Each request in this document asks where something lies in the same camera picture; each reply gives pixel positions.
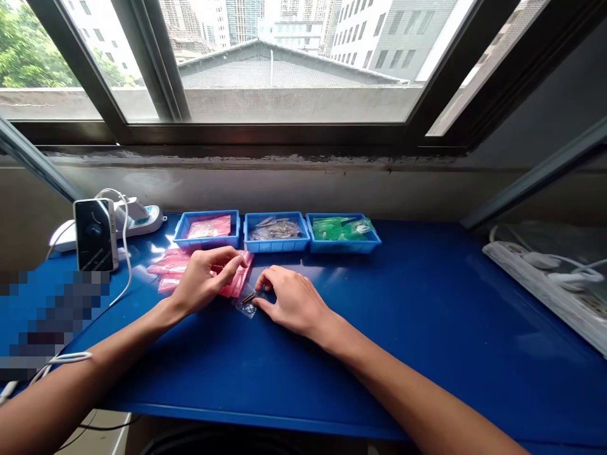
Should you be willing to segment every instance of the gray roof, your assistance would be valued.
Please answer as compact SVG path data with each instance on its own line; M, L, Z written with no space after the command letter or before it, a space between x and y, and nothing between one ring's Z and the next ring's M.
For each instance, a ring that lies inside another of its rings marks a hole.
M178 68L185 89L364 87L408 83L404 79L361 70L260 39L188 60Z

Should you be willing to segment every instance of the person's left hand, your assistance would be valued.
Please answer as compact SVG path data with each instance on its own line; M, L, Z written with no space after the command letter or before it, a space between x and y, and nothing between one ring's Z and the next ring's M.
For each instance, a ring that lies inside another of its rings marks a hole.
M195 251L183 277L168 300L183 316L200 311L232 282L239 265L247 267L244 258L231 246ZM218 272L213 276L211 270Z

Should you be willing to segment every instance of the forearm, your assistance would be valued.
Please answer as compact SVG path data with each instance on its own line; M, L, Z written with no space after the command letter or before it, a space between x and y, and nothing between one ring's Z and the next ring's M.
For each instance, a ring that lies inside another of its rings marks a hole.
M0 408L3 453L53 453L143 352L181 319L162 301L89 349L92 357L62 365Z
M348 365L424 454L526 453L455 396L374 344L339 316L317 342Z

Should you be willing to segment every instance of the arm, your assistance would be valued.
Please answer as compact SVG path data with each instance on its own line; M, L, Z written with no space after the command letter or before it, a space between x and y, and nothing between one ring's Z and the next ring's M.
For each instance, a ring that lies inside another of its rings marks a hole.
M308 337L341 360L425 454L526 454L478 412L409 368L334 313L310 280L273 265L256 290L274 287L278 300L254 303L273 321Z
M172 296L90 348L88 360L61 365L6 403L0 408L2 453L54 453L145 350L208 305L241 262L246 267L232 247L195 252ZM211 269L221 266L213 277Z

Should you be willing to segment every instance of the pixelated area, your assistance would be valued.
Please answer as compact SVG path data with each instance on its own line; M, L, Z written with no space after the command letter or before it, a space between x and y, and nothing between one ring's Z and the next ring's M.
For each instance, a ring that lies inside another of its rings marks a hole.
M35 288L35 272L0 274L0 305L8 306L9 321L25 328L1 346L0 381L30 379L101 314L93 309L101 308L101 297L109 295L110 273L70 272L65 278L64 284L55 285L54 295L33 296L37 301L17 311L11 298L23 284Z

